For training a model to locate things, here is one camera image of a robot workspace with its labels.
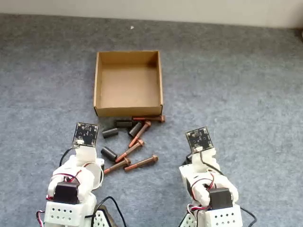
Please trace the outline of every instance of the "bolt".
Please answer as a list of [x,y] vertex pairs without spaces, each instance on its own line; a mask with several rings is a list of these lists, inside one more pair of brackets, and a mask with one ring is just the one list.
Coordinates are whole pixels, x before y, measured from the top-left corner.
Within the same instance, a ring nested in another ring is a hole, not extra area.
[[137,163],[135,163],[135,164],[133,164],[133,165],[131,165],[131,166],[125,167],[124,170],[125,170],[126,172],[128,172],[128,171],[131,171],[131,170],[133,170],[133,169],[142,167],[142,166],[144,166],[144,165],[146,165],[146,164],[155,164],[158,160],[159,160],[158,156],[153,155],[153,156],[150,157],[150,158],[147,158],[147,159],[145,159],[145,160],[142,160],[142,161],[140,161],[140,162],[137,162]]
[[164,115],[160,115],[157,117],[133,117],[134,121],[159,121],[161,123],[165,122],[165,116]]
[[152,125],[152,123],[150,121],[146,121],[144,123],[144,126],[140,129],[140,131],[138,131],[137,135],[134,137],[134,139],[130,142],[130,144],[128,145],[129,148],[131,148],[134,143],[139,139],[139,137],[147,130],[147,128],[149,128]]
[[104,174],[108,174],[109,172],[112,172],[123,166],[130,166],[130,164],[131,164],[131,160],[126,157],[126,158],[124,158],[124,160],[122,162],[119,162],[119,163],[113,165],[112,167],[104,170]]
[[126,152],[124,152],[122,155],[120,155],[117,159],[116,162],[120,162],[124,157],[126,157],[127,155],[129,155],[130,153],[132,153],[134,150],[136,150],[136,148],[141,147],[144,145],[144,141],[141,139],[138,139],[137,142],[131,147],[129,148]]

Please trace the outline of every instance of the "black cylinder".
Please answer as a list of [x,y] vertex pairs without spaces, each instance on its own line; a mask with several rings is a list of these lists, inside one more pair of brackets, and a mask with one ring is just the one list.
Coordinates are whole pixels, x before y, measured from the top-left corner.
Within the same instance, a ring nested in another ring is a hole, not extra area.
[[113,152],[108,147],[103,147],[101,149],[101,154],[104,155],[105,157],[107,157],[112,162],[114,162],[118,156],[115,152]]
[[126,121],[126,120],[117,120],[116,121],[117,128],[131,128],[132,126],[133,126],[132,121]]
[[104,138],[108,138],[108,137],[115,136],[115,135],[118,135],[118,129],[117,128],[104,130],[102,132],[102,136]]
[[137,123],[129,132],[128,132],[128,135],[130,135],[131,137],[135,137],[142,127],[143,127],[143,124],[142,124],[141,122],[138,122],[138,123]]

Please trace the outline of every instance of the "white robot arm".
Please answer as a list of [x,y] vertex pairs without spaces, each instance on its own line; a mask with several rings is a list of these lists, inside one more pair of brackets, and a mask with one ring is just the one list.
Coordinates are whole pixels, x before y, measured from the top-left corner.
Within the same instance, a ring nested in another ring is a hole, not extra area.
[[179,226],[242,227],[238,190],[220,171],[207,128],[187,132],[187,140],[192,153],[179,170],[193,201]]
[[95,149],[97,134],[98,125],[77,123],[73,147],[69,149],[75,149],[76,155],[63,165],[60,162],[53,172],[46,196],[45,223],[40,211],[37,213],[41,227],[90,227],[92,223],[111,226],[106,214],[95,210],[97,199],[92,193],[102,185],[104,177],[104,160],[97,158]]

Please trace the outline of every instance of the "metal bolt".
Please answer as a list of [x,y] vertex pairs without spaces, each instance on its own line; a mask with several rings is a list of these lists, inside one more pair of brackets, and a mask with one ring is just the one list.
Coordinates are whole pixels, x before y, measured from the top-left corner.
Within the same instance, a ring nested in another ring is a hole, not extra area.
[[150,121],[146,121],[144,126],[140,129],[140,131],[137,133],[137,135],[134,137],[134,139],[130,142],[128,145],[129,148],[131,148],[134,143],[140,138],[140,136],[152,125]]
[[136,150],[138,147],[141,147],[144,145],[144,141],[141,139],[138,139],[138,141],[131,147],[129,148],[126,152],[124,152],[122,155],[120,155],[117,159],[116,162],[120,162],[124,157],[132,153],[134,150]]
[[125,167],[124,170],[126,172],[128,172],[128,171],[131,171],[132,169],[142,167],[143,165],[146,165],[146,164],[155,164],[158,160],[159,160],[158,156],[153,155],[152,157],[142,160],[141,162],[137,162],[131,166]]
[[160,115],[157,117],[133,117],[134,121],[159,121],[161,123],[165,122],[165,116]]
[[104,174],[108,174],[109,172],[112,172],[120,167],[123,167],[123,166],[129,166],[131,164],[131,160],[129,158],[124,158],[124,160],[122,162],[119,162],[115,165],[113,165],[112,167],[104,170]]

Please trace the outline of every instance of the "open cardboard box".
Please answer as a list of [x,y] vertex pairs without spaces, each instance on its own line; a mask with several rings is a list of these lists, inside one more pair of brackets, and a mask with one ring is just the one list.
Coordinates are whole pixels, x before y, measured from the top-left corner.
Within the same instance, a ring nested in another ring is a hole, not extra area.
[[94,91],[97,116],[160,115],[162,108],[159,51],[97,53]]

